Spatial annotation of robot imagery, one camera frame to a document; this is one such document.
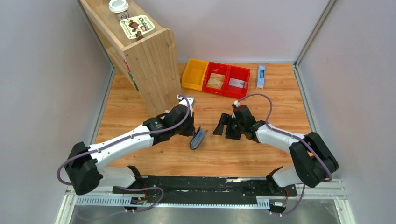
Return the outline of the navy blue card holder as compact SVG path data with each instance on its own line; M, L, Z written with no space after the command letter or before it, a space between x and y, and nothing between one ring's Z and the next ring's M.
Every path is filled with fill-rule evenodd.
M193 137L192 137L192 139L190 141L190 149L191 150L197 149L201 145L201 143L202 143L203 139L205 138L206 134L207 134L207 130L203 130L201 127L199 127L194 132Z

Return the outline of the red plastic bin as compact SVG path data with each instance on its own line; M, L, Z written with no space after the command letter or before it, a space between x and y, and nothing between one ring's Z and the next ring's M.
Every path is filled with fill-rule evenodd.
M249 80L250 69L230 65L222 95L231 98L242 98L246 96Z
M226 64L209 62L203 81L202 91L223 95L229 68L230 66Z

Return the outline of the yellow plastic bin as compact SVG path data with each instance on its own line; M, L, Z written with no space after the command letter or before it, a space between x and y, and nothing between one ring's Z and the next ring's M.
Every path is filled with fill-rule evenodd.
M202 91L203 81L209 61L190 58L182 74L181 86Z

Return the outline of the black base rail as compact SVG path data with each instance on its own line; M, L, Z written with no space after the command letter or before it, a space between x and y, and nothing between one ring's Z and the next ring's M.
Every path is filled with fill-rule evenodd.
M260 206L282 212L297 196L296 186L277 187L258 177L139 176L127 190L115 194L142 194L147 204L191 206Z

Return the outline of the blue white toothpaste box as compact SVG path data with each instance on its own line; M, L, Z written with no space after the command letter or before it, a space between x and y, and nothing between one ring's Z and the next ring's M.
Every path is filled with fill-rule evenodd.
M256 88L263 89L265 84L265 65L259 64L257 69Z

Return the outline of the red plastic bin right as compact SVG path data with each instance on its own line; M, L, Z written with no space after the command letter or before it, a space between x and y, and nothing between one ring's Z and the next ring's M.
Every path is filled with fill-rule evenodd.
M222 95L231 98L242 98L246 96L249 80L250 69L230 65Z

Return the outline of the red plastic bin left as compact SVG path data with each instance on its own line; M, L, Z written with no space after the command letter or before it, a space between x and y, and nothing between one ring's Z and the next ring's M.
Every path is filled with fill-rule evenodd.
M230 66L226 64L209 62L203 81L202 91L223 95L229 68Z

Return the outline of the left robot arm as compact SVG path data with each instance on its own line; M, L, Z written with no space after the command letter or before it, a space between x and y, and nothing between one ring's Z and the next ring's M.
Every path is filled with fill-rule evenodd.
M97 187L120 186L130 193L138 193L143 187L141 178L131 168L109 168L113 161L140 149L170 140L175 135L195 135L193 98L185 98L169 112L151 117L132 131L111 140L85 145L75 144L65 169L77 195L85 195Z

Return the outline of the wooden shelf unit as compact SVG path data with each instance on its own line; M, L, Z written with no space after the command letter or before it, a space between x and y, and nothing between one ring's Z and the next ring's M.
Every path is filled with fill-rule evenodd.
M155 28L137 39L122 30L107 0L82 0L81 4L102 45L116 68L136 85L151 117L170 109L182 93L174 33L163 28L135 1L130 0L130 16L146 15Z

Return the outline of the silver card in bin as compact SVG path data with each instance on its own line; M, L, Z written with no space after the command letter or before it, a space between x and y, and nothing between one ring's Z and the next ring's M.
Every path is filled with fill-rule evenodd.
M236 78L230 78L228 85L243 89L245 88L245 81Z

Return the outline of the Chobani yogurt lid pack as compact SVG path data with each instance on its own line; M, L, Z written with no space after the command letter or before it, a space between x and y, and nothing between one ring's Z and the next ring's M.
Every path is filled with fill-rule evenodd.
M155 24L146 15L122 19L120 26L128 39L137 39L155 29Z

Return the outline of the tan cards in bin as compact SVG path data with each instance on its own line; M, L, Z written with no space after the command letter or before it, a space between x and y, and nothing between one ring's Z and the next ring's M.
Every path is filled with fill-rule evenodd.
M225 81L225 75L211 73L206 83L206 87L221 90Z

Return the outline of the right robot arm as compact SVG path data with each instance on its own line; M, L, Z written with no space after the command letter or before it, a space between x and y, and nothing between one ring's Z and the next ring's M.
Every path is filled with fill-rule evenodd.
M266 176L267 191L279 195L286 186L305 184L310 188L330 181L339 164L329 148L316 132L297 134L277 129L264 120L255 120L246 105L223 113L214 135L225 134L227 139L240 140L242 135L256 143L267 144L289 153L293 164L274 169Z

